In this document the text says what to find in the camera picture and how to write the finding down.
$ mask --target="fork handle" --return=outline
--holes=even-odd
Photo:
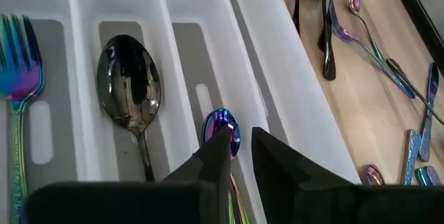
[[[23,142],[24,111],[13,108],[12,120],[12,194],[10,223],[25,223],[24,200],[28,195],[26,187],[25,157]]]

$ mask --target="white plastic cutlery organizer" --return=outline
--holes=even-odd
[[[46,72],[25,119],[31,191],[66,180],[143,180],[134,138],[112,124],[96,94],[101,49],[118,34],[144,44],[160,73],[162,104],[146,133],[157,180],[199,149],[204,116],[225,107],[241,126],[232,171],[254,223],[266,219],[253,126],[359,183],[283,0],[0,0],[0,13],[31,18]],[[9,120],[2,99],[0,223],[8,221]]]

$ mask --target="wooden surface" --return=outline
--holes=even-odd
[[[290,13],[294,0],[285,0]],[[322,77],[323,54],[317,47],[322,29],[320,1],[300,0],[301,39],[319,82],[335,115],[355,166],[376,164],[387,183],[400,183],[406,153],[406,131],[419,130],[425,106],[408,99],[382,72],[373,68],[370,57],[355,44],[333,37],[337,78]],[[349,13],[347,0],[334,0],[341,25],[367,42],[361,22]],[[398,61],[412,83],[423,94],[427,90],[433,61],[400,0],[362,0],[360,15],[386,57]],[[435,110],[444,117],[444,80],[435,100]],[[444,127],[434,119],[432,150],[428,163],[444,180]]]

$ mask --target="cutlery tray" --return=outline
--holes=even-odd
[[[113,36],[151,54],[162,104],[146,131],[156,180],[198,150],[203,119],[228,108],[242,135],[232,172],[251,221],[265,223],[251,128],[359,183],[350,154],[283,0],[0,0],[28,15],[46,86],[25,116],[31,191],[59,181],[143,181],[135,137],[113,125],[96,94],[96,66]],[[0,223],[8,222],[10,110],[0,101]]]

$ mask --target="fork tines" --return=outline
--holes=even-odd
[[[0,66],[3,70],[33,69],[41,65],[42,58],[31,22],[26,16],[1,15]]]

